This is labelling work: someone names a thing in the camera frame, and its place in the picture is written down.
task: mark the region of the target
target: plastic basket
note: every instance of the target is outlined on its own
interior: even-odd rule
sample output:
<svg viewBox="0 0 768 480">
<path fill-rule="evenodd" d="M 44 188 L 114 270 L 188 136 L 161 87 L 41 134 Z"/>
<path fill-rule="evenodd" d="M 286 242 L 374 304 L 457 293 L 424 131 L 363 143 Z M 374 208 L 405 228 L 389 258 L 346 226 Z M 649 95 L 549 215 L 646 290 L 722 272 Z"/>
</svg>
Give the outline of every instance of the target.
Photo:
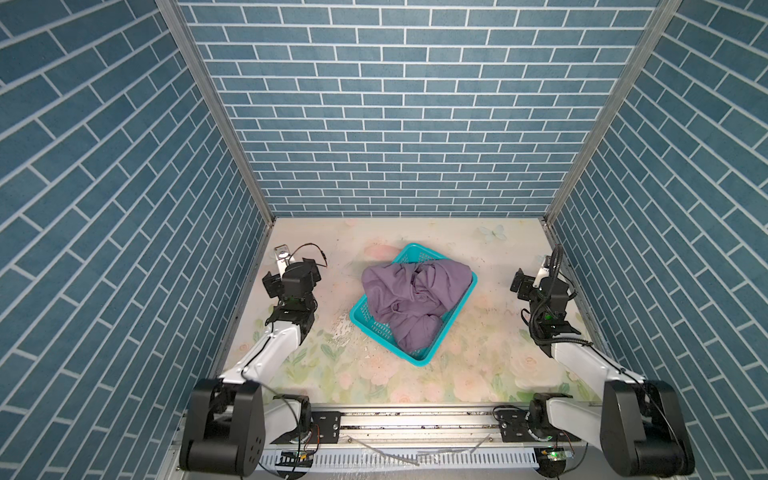
<svg viewBox="0 0 768 480">
<path fill-rule="evenodd" d="M 421 263 L 427 260 L 438 260 L 443 258 L 448 257 L 419 245 L 418 243 L 409 243 L 393 260 L 393 263 Z M 397 346 L 397 342 L 395 341 L 395 337 L 392 335 L 392 330 L 389 329 L 389 326 L 383 323 L 378 323 L 373 319 L 373 316 L 368 311 L 367 296 L 363 295 L 362 298 L 355 303 L 352 311 L 349 312 L 349 319 L 352 320 L 352 323 L 357 325 L 367 336 L 380 343 L 401 359 L 408 360 L 416 366 L 425 366 L 432 360 L 432 357 L 435 356 L 437 349 L 440 347 L 440 343 L 442 343 L 442 340 L 445 338 L 445 334 L 448 333 L 451 325 L 453 325 L 453 321 L 456 320 L 458 313 L 467 302 L 469 294 L 472 293 L 477 282 L 478 277 L 475 275 L 475 272 L 472 272 L 472 282 L 469 284 L 467 291 L 464 292 L 462 299 L 442 316 L 442 329 L 435 337 L 432 345 L 424 349 L 416 350 L 415 352 L 403 352 L 400 347 Z"/>
</svg>

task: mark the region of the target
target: brick wall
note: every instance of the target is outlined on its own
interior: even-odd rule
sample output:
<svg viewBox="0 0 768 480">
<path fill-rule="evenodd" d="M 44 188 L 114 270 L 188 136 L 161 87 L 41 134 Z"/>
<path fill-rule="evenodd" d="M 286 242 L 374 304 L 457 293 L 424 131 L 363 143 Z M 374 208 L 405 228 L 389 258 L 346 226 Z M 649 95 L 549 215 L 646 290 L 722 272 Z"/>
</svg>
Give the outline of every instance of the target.
<svg viewBox="0 0 768 480">
<path fill-rule="evenodd" d="M 768 2 L 684 0 L 555 227 L 700 478 L 766 478 Z"/>
<path fill-rule="evenodd" d="M 262 229 L 152 0 L 0 2 L 0 478 L 157 473 Z"/>
<path fill-rule="evenodd" d="M 656 3 L 182 0 L 278 216 L 542 215 Z"/>
</svg>

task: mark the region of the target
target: purple garment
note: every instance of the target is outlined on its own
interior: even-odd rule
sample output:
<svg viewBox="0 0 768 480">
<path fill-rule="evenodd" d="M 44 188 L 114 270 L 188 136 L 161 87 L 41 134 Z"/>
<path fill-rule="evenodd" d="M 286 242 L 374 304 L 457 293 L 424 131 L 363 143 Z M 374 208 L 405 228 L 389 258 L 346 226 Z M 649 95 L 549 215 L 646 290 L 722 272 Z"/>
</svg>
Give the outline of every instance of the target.
<svg viewBox="0 0 768 480">
<path fill-rule="evenodd" d="M 362 272 L 368 311 L 389 325 L 398 346 L 413 352 L 432 345 L 445 312 L 464 296 L 472 271 L 453 260 L 387 263 Z"/>
</svg>

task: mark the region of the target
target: brick pattern wallpaper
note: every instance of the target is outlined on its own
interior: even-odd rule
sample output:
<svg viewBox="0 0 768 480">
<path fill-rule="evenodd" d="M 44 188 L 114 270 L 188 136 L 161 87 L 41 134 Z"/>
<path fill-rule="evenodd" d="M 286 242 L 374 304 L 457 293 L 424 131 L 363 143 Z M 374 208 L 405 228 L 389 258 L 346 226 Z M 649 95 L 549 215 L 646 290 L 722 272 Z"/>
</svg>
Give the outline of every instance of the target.
<svg viewBox="0 0 768 480">
<path fill-rule="evenodd" d="M 540 216 L 657 0 L 181 0 L 276 215 Z"/>
<path fill-rule="evenodd" d="M 684 0 L 555 227 L 699 478 L 768 478 L 768 2 Z"/>
<path fill-rule="evenodd" d="M 0 478 L 146 478 L 263 221 L 153 0 L 0 2 Z"/>
</svg>

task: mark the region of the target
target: floral table surface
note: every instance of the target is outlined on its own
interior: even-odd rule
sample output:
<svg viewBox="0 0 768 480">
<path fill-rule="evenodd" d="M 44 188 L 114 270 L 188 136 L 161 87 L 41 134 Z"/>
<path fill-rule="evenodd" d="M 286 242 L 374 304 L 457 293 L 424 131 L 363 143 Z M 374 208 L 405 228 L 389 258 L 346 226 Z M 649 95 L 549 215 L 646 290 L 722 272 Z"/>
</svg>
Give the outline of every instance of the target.
<svg viewBox="0 0 768 480">
<path fill-rule="evenodd" d="M 276 222 L 257 279 L 275 273 L 273 248 L 293 251 L 317 243 L 329 267 L 314 293 L 319 308 L 301 347 L 270 386 L 309 395 L 314 403 L 526 402 L 534 392 L 564 392 L 578 400 L 597 396 L 574 374 L 548 358 L 520 317 L 527 306 L 509 291 L 518 268 L 532 274 L 550 252 L 536 219 L 294 219 Z M 438 352 L 424 367 L 393 355 L 354 326 L 349 310 L 362 296 L 360 275 L 392 261 L 416 242 L 469 265 L 478 284 Z M 322 257 L 304 247 L 298 257 Z M 266 330 L 270 299 L 257 282 L 227 357 L 230 368 Z M 585 332 L 571 302 L 568 320 Z"/>
</svg>

